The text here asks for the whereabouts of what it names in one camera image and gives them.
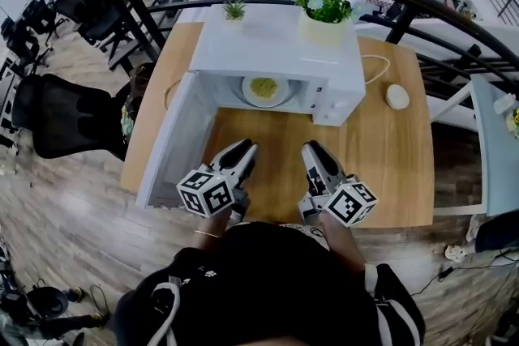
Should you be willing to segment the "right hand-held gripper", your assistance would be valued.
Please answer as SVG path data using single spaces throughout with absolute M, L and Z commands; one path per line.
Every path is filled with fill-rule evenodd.
M 363 221 L 378 199 L 357 175 L 345 176 L 338 159 L 316 140 L 302 146 L 309 190 L 298 202 L 304 223 L 326 211 L 344 226 Z

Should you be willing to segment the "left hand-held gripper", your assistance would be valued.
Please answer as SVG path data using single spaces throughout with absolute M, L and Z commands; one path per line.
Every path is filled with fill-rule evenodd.
M 203 218 L 212 218 L 230 208 L 231 220 L 241 222 L 249 208 L 248 193 L 242 186 L 251 176 L 258 150 L 257 143 L 242 139 L 218 152 L 209 167 L 202 164 L 192 169 L 177 184 L 186 210 Z

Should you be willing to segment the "white plate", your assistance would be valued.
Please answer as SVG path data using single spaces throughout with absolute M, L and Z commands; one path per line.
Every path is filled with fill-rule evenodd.
M 246 101 L 258 108 L 273 108 L 283 103 L 290 94 L 289 82 L 285 79 L 275 79 L 278 84 L 277 93 L 269 100 L 264 100 L 255 96 L 250 89 L 250 82 L 254 77 L 246 77 L 242 80 L 242 94 Z

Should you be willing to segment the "white microwave oven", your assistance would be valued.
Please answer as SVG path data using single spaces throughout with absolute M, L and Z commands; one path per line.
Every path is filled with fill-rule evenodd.
M 201 162 L 195 152 L 208 142 L 221 108 L 258 110 L 242 94 L 246 77 L 285 79 L 288 98 L 270 111 L 302 113 L 316 125 L 341 126 L 366 94 L 354 25 L 335 47 L 306 41 L 301 8 L 252 4 L 242 24 L 227 24 L 221 6 L 204 12 L 203 26 L 186 73 L 161 100 L 166 113 L 153 145 L 136 203 L 178 207 L 177 184 Z

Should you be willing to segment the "person's right forearm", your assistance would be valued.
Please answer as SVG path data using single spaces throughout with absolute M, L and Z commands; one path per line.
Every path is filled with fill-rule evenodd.
M 327 211 L 319 214 L 329 249 L 353 273 L 365 271 L 366 260 L 357 246 L 350 228 L 345 227 Z

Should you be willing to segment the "person's left forearm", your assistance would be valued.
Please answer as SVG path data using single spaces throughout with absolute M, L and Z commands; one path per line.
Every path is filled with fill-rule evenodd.
M 194 231 L 191 246 L 199 250 L 212 250 L 229 227 L 231 208 L 226 208 L 210 218 L 203 218 Z

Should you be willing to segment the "wooden table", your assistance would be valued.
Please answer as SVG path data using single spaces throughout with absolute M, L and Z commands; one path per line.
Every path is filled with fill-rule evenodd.
M 316 126 L 306 115 L 221 109 L 207 144 L 195 152 L 210 160 L 223 147 L 252 139 L 259 160 L 247 182 L 248 217 L 275 223 L 298 223 L 297 203 L 307 190 L 301 147 L 315 139 L 329 149 L 349 173 L 356 173 L 377 196 L 364 228 L 429 225 L 434 206 L 434 159 L 426 94 L 411 49 L 369 37 L 358 40 L 371 83 L 367 94 L 343 126 Z M 385 100 L 391 84 L 409 94 L 406 109 Z

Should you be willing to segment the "small white bowl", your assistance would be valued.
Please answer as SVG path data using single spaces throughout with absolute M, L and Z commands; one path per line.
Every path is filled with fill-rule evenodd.
M 386 103 L 395 110 L 406 109 L 410 104 L 410 97 L 407 91 L 398 84 L 391 84 L 386 90 Z

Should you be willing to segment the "green and yellow bottles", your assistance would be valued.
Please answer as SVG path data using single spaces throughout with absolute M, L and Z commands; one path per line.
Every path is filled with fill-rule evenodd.
M 126 144 L 129 143 L 131 139 L 131 135 L 134 129 L 134 120 L 131 118 L 129 113 L 127 112 L 127 108 L 124 105 L 121 110 L 121 131 L 122 131 L 122 138 Z

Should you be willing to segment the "person's black top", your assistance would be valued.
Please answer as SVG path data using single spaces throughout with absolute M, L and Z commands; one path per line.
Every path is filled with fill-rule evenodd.
M 426 326 L 390 266 L 360 273 L 298 229 L 253 222 L 187 247 L 118 302 L 117 346 L 422 346 Z

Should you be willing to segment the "brown bag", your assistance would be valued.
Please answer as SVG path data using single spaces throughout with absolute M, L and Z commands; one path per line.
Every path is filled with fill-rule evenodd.
M 129 112 L 137 113 L 144 98 L 148 83 L 152 77 L 155 69 L 154 62 L 145 62 L 136 66 L 131 71 L 130 77 L 130 92 L 127 96 L 127 110 Z

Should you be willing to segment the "cream pot with flowers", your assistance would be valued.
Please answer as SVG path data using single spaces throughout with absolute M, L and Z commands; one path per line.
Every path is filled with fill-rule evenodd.
M 303 39 L 327 47 L 338 46 L 352 23 L 349 0 L 290 0 L 301 8 L 299 32 Z

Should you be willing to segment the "small green potted plant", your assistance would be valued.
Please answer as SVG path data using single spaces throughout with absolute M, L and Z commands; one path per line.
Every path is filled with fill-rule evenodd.
M 228 0 L 222 4 L 224 18 L 227 24 L 235 27 L 242 24 L 245 15 L 246 3 L 240 0 Z

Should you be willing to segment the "light blue table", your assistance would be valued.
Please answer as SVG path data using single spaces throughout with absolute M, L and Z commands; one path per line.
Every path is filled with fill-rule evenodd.
M 481 75 L 470 81 L 451 98 L 427 97 L 430 120 L 473 130 L 478 133 L 482 164 L 482 201 L 480 204 L 437 207 L 437 216 L 484 214 L 498 216 L 519 209 L 519 139 L 508 131 L 506 113 L 496 114 L 493 103 L 503 95 Z

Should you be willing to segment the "black office chair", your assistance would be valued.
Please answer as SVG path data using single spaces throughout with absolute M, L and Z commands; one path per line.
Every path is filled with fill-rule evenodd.
M 29 75 L 17 87 L 12 125 L 32 133 L 34 151 L 44 159 L 106 150 L 124 160 L 121 118 L 130 90 L 127 83 L 112 96 L 53 74 Z
M 56 29 L 56 12 L 44 0 L 32 0 L 22 16 L 14 21 L 7 17 L 0 26 L 6 47 L 18 58 L 12 69 L 21 77 L 36 72 L 37 67 L 47 68 L 48 45 Z
M 90 45 L 101 43 L 100 49 L 112 44 L 109 68 L 121 66 L 128 73 L 132 66 L 129 57 L 116 60 L 114 57 L 121 41 L 131 43 L 129 28 L 124 23 L 118 8 L 110 0 L 54 0 L 54 9 L 76 24 L 76 31 Z

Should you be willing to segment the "white plastic bottle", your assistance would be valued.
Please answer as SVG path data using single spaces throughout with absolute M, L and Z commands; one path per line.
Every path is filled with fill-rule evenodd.
M 495 100 L 493 107 L 496 114 L 503 114 L 508 112 L 516 103 L 516 96 L 512 93 L 507 93 Z

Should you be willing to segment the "yellow flowers in pot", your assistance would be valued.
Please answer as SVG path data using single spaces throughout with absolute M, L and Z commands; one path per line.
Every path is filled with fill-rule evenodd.
M 506 114 L 505 122 L 508 131 L 513 134 L 516 139 L 519 139 L 519 107 L 511 109 Z

